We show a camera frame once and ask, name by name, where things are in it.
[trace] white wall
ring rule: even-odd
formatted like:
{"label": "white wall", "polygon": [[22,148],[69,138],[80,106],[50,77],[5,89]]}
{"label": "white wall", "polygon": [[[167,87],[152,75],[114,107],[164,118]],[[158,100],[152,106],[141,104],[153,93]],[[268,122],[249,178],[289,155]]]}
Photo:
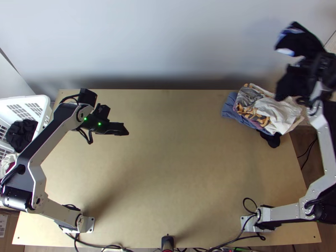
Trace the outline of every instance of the white wall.
{"label": "white wall", "polygon": [[35,95],[35,93],[0,53],[0,98],[21,95]]}
{"label": "white wall", "polygon": [[291,61],[273,46],[293,20],[325,42],[336,1],[1,1],[0,48],[50,92],[73,78],[130,76],[244,75],[272,87]]}

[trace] pile of clothes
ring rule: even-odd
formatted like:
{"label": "pile of clothes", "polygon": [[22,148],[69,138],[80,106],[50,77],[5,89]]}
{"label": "pile of clothes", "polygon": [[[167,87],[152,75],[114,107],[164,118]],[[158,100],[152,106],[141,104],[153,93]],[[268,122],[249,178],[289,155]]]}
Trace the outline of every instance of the pile of clothes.
{"label": "pile of clothes", "polygon": [[309,97],[312,90],[307,83],[309,73],[301,68],[311,65],[325,53],[319,39],[297,22],[283,29],[274,50],[286,55],[301,56],[299,62],[287,66],[286,74],[278,81],[276,94],[252,83],[245,84],[238,93],[230,93],[222,109],[222,116],[256,129],[272,148],[280,145],[280,136],[293,130],[303,119],[302,108],[291,96]]}
{"label": "pile of clothes", "polygon": [[229,94],[222,116],[256,129],[272,148],[276,148],[280,145],[280,136],[293,130],[304,117],[302,108],[292,97],[277,102],[274,96],[253,83],[245,84],[238,93]]}

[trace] metal bracket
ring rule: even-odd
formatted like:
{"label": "metal bracket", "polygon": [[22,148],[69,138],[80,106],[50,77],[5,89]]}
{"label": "metal bracket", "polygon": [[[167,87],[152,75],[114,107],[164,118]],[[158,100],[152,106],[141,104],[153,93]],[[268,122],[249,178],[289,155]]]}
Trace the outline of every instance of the metal bracket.
{"label": "metal bracket", "polygon": [[78,230],[70,230],[70,229],[67,229],[67,228],[63,228],[63,233],[68,233],[68,234],[92,233],[94,225],[95,225],[94,220],[95,220],[94,217],[83,216],[83,226],[82,226],[80,232]]}
{"label": "metal bracket", "polygon": [[[251,215],[245,215],[240,218],[240,224],[241,228],[243,228],[245,222],[247,221],[248,218],[250,218]],[[260,229],[255,226],[255,223],[258,221],[258,217],[254,216],[252,217],[245,225],[244,232],[271,232],[271,230],[268,229]]]}

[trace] black cloth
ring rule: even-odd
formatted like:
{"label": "black cloth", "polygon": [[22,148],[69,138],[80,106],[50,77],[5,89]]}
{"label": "black cloth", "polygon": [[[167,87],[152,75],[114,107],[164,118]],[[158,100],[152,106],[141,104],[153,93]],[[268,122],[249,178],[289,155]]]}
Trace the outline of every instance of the black cloth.
{"label": "black cloth", "polygon": [[295,65],[288,65],[286,74],[278,81],[276,85],[277,102],[286,99],[288,96],[303,96],[309,97],[310,72],[308,68],[301,67],[302,65],[311,64],[311,60],[303,59]]}
{"label": "black cloth", "polygon": [[264,132],[261,132],[257,130],[260,133],[260,136],[265,139],[269,146],[272,148],[276,148],[280,145],[280,137],[282,136],[279,132],[276,132],[274,136],[270,136],[265,134]]}
{"label": "black cloth", "polygon": [[315,84],[317,80],[309,72],[309,66],[320,53],[326,52],[322,43],[301,24],[293,22],[281,31],[275,45],[275,50],[277,49],[289,49],[282,53],[305,58],[287,66],[286,74],[277,83],[275,100],[282,101],[287,96],[309,97],[312,91],[310,86],[314,86],[310,83]]}
{"label": "black cloth", "polygon": [[32,141],[38,122],[25,119],[14,122],[6,133],[6,140],[17,153]]}
{"label": "black cloth", "polygon": [[308,59],[313,59],[319,53],[325,52],[319,39],[298,22],[291,23],[281,31],[275,50],[279,48],[290,49],[293,57],[305,56]]}

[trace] clothing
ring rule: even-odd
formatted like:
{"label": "clothing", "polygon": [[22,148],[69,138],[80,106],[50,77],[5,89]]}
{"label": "clothing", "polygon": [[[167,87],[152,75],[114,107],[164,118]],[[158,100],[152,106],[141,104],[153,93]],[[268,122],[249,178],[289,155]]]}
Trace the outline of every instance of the clothing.
{"label": "clothing", "polygon": [[6,133],[7,142],[20,153],[32,141],[38,122],[25,119],[14,122]]}
{"label": "clothing", "polygon": [[295,105],[291,97],[281,102],[265,97],[257,100],[253,108],[257,109],[257,114],[270,119],[271,123],[265,126],[268,132],[272,134],[279,132],[282,135],[289,130],[296,118],[301,116],[302,112],[302,108]]}
{"label": "clothing", "polygon": [[276,132],[283,135],[293,129],[293,123],[301,117],[302,108],[291,97],[282,102],[275,101],[273,97],[273,93],[253,83],[245,84],[238,92],[234,110],[271,135]]}
{"label": "clothing", "polygon": [[277,83],[275,100],[282,101],[287,96],[309,97],[312,90],[308,89],[308,83],[315,83],[317,78],[311,76],[310,67],[302,66],[311,66],[319,53],[326,52],[322,43],[302,25],[293,22],[280,32],[274,49],[292,57],[305,57],[298,63],[288,65],[286,74]]}
{"label": "clothing", "polygon": [[258,114],[257,110],[253,108],[253,105],[256,101],[264,97],[272,97],[272,95],[272,93],[253,83],[245,84],[238,92],[237,99],[234,103],[235,111],[246,119],[253,121],[255,124],[264,128],[270,123],[270,118]]}
{"label": "clothing", "polygon": [[288,96],[309,97],[311,90],[308,89],[308,79],[310,73],[308,68],[302,68],[303,65],[310,65],[312,60],[303,59],[296,64],[288,65],[286,74],[278,81],[276,85],[276,101],[282,101]]}
{"label": "clothing", "polygon": [[12,168],[18,158],[18,153],[7,154],[2,160],[0,165],[0,180]]}
{"label": "clothing", "polygon": [[297,22],[292,22],[280,32],[275,50],[292,57],[305,56],[308,59],[325,52],[318,38]]}
{"label": "clothing", "polygon": [[274,136],[267,135],[261,131],[259,131],[259,133],[260,133],[260,136],[267,141],[270,147],[276,148],[280,145],[280,137],[281,137],[280,133],[276,132]]}
{"label": "clothing", "polygon": [[[238,121],[239,123],[245,124],[246,126],[252,129],[258,129],[250,120],[239,115],[236,111],[233,110],[237,95],[238,94],[236,92],[231,92],[228,95],[228,98],[226,99],[226,102],[224,103],[224,106],[222,108],[222,117],[232,118]],[[259,130],[267,135],[271,135],[270,132],[268,132],[266,129],[262,127]]]}

